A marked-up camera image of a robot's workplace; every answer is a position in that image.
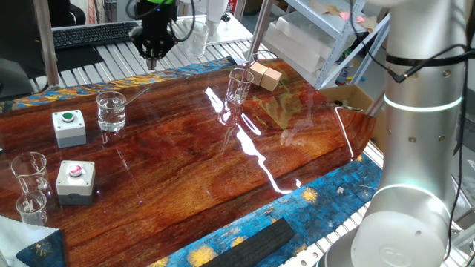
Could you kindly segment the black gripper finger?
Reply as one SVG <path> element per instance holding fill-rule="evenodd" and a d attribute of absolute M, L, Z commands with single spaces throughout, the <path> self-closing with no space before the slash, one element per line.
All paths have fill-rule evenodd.
<path fill-rule="evenodd" d="M 172 35 L 155 36 L 151 40 L 151 66 L 155 68 L 157 61 L 166 56 L 166 54 L 176 45 Z"/>
<path fill-rule="evenodd" d="M 147 39 L 143 35 L 143 27 L 136 26 L 129 32 L 129 37 L 135 48 L 146 61 L 149 70 L 153 69 L 153 59 L 151 58 L 151 51 L 147 47 Z"/>

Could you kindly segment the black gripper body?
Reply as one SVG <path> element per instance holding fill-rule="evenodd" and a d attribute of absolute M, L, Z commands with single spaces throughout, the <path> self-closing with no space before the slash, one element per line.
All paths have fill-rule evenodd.
<path fill-rule="evenodd" d="M 139 40 L 144 47 L 173 47 L 175 40 L 168 32 L 168 23 L 177 18 L 174 2 L 140 2 L 142 33 Z"/>

